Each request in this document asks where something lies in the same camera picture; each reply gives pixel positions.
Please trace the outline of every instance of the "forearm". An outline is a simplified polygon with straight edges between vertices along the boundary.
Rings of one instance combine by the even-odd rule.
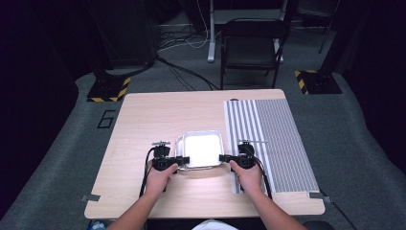
[[[125,213],[108,226],[108,230],[138,230],[144,223],[155,205],[158,197],[154,195],[141,196]]]
[[[279,229],[304,229],[305,228],[297,222],[294,218],[290,217],[284,210],[282,210],[272,199],[270,199],[262,191],[255,192],[249,195],[254,206],[268,230]]]

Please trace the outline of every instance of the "handheld controller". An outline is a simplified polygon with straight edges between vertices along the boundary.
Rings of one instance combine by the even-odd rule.
[[[169,142],[159,142],[154,143],[156,145],[153,152],[152,166],[157,171],[164,171],[173,164],[178,164],[179,166],[190,163],[189,156],[176,156],[168,157],[170,148],[166,145],[170,144]]]
[[[238,156],[224,154],[219,155],[218,160],[226,163],[234,160],[240,167],[248,170],[253,168],[256,164],[254,152],[254,147],[248,141],[242,141],[242,144],[238,145]]]

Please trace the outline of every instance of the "black curtain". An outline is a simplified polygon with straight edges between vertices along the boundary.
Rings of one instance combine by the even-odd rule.
[[[359,45],[344,77],[364,112],[369,131],[406,173],[406,3],[373,0]]]
[[[75,80],[109,68],[92,20],[79,0],[0,2],[0,218],[75,106]]]

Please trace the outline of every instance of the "black and yellow tape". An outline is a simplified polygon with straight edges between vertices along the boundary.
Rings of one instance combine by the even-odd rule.
[[[94,103],[106,103],[106,102],[118,102],[120,101],[126,92],[126,89],[128,88],[129,82],[131,81],[131,78],[127,78],[124,83],[123,87],[120,90],[119,94],[117,97],[111,97],[111,98],[100,98],[100,97],[95,97],[95,98],[87,98],[87,102],[94,102]]]
[[[305,86],[305,81],[304,81],[304,78],[303,78],[303,75],[302,75],[303,72],[317,73],[317,71],[315,71],[315,70],[295,71],[295,76],[296,76],[296,79],[298,80],[298,84],[299,84],[299,87],[302,90],[302,93],[303,94],[308,94],[307,88]]]

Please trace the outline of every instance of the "chair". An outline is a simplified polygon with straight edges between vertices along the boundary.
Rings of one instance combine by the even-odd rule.
[[[274,70],[275,88],[283,44],[289,27],[279,19],[239,18],[227,22],[221,37],[221,82],[223,89],[226,69]],[[275,48],[278,39],[279,48]]]
[[[319,49],[319,54],[322,53],[325,46],[328,33],[331,29],[334,15],[337,12],[340,0],[289,0],[292,6],[287,7],[287,11],[293,11],[292,14],[301,16],[302,18],[314,18],[327,21],[327,26],[324,31],[322,45]]]

